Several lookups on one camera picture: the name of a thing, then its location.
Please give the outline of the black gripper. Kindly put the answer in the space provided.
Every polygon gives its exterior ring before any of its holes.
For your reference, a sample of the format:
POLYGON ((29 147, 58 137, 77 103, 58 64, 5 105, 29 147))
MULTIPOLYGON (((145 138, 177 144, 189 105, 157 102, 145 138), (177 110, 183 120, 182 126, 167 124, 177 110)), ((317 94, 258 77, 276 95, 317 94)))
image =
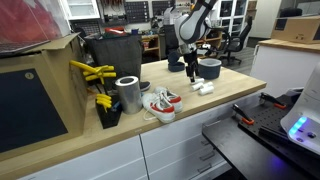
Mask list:
POLYGON ((191 52, 184 55, 184 61, 187 64, 186 73, 190 81, 195 82, 194 70, 197 67, 197 53, 191 52))

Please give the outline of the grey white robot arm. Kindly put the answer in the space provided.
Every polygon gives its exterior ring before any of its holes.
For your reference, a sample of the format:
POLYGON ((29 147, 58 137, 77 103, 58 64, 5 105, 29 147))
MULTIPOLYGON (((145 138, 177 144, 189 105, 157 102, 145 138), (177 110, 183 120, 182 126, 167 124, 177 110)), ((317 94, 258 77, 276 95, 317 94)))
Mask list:
POLYGON ((177 18, 174 24, 178 50, 187 64, 186 74, 191 82, 198 75, 196 42, 212 27, 208 14, 216 2, 217 0, 197 0, 193 10, 177 18))

